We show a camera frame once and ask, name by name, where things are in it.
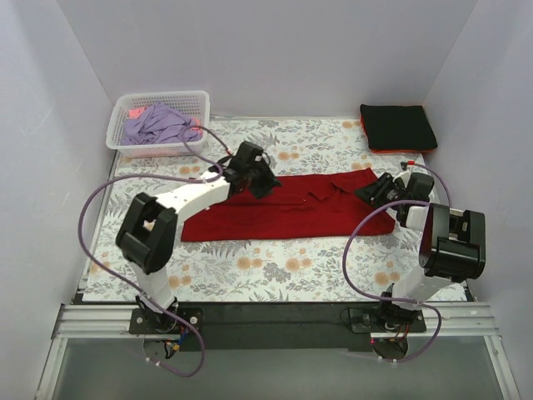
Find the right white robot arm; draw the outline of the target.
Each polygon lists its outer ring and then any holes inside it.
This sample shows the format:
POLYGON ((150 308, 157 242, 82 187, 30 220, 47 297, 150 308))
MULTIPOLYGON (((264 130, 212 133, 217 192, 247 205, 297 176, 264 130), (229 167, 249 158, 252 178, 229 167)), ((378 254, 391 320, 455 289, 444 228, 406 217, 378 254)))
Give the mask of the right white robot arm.
POLYGON ((386 305, 377 309, 376 319, 387 331, 405 324, 406 310, 420 310, 452 283, 479 278, 486 265, 486 215, 431 202, 434 185, 432 176, 405 170, 396 176, 386 172, 354 191, 374 208, 358 228, 391 208, 402 227, 422 232, 419 265, 382 294, 386 305))

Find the red t shirt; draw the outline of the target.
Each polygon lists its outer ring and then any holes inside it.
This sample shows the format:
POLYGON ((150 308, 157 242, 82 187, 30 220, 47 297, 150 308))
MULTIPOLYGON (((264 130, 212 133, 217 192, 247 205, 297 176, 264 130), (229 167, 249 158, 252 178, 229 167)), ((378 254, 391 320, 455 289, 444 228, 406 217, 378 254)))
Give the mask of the red t shirt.
POLYGON ((373 210, 354 192, 377 180, 370 169, 282 176, 265 198, 248 191, 184 222, 186 243, 346 237, 373 210))

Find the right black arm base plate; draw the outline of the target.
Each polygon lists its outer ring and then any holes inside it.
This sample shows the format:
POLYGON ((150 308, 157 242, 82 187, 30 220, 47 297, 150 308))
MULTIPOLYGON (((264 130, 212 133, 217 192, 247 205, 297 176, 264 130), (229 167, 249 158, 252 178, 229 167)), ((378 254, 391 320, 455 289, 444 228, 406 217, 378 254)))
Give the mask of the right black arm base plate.
POLYGON ((426 323, 422 311, 410 311, 397 305, 367 304, 346 307, 339 318, 355 334, 385 333, 385 337, 371 338, 371 347, 377 356, 402 359, 408 351, 408 334, 424 333, 426 323))

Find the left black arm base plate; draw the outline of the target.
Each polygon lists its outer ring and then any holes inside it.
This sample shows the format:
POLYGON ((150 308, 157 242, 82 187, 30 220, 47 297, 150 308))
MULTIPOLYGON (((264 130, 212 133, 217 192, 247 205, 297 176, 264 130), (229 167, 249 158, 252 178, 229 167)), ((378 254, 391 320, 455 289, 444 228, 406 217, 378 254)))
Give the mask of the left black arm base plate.
MULTIPOLYGON (((171 313, 192 325, 198 332, 202 330, 203 311, 195 307, 180 307, 170 309, 171 313)), ((170 335, 180 336, 189 331, 183 322, 165 313, 154 312, 151 309, 136 308, 132 311, 128 332, 135 335, 170 335)))

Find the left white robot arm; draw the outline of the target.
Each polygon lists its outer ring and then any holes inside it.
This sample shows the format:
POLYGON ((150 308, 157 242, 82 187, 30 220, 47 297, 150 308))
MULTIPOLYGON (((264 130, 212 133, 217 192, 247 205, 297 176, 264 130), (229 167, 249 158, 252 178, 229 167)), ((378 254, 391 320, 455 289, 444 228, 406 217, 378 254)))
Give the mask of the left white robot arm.
POLYGON ((166 265, 175 247, 177 228, 210 206, 248 190, 255 198, 270 195, 281 183, 270 169, 265 151, 242 142, 234 155, 211 166, 199 178, 170 192, 136 195, 116 236, 116 245, 137 276, 140 307, 151 310, 148 322, 159 333, 177 323, 177 299, 166 265))

